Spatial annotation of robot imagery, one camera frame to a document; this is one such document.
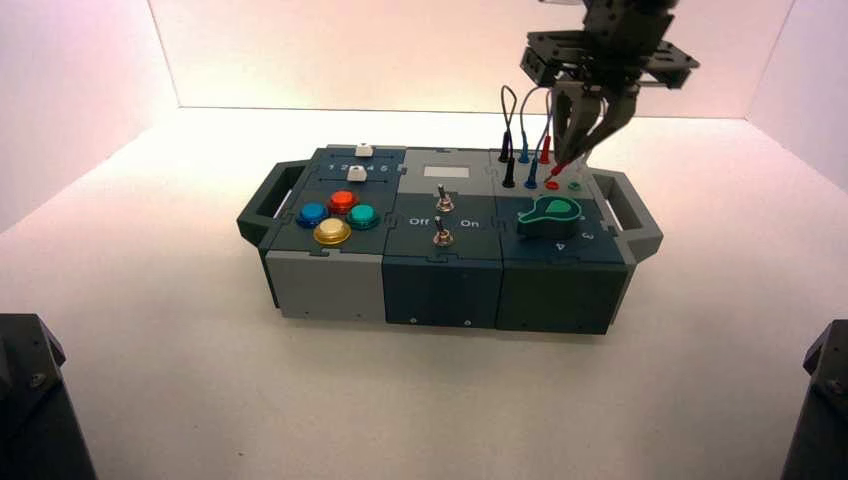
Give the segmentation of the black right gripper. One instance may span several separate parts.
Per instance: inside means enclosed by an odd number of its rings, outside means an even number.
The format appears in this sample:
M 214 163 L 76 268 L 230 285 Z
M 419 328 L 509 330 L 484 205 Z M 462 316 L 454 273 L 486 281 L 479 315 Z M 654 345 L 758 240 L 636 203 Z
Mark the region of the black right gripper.
M 527 34 L 520 67 L 538 86 L 563 78 L 604 88 L 652 85 L 680 89 L 700 63 L 665 39 L 676 1 L 578 1 L 580 30 Z M 553 91 L 554 153 L 566 166 L 629 123 L 638 91 L 556 86 Z M 607 109 L 599 123 L 601 99 Z

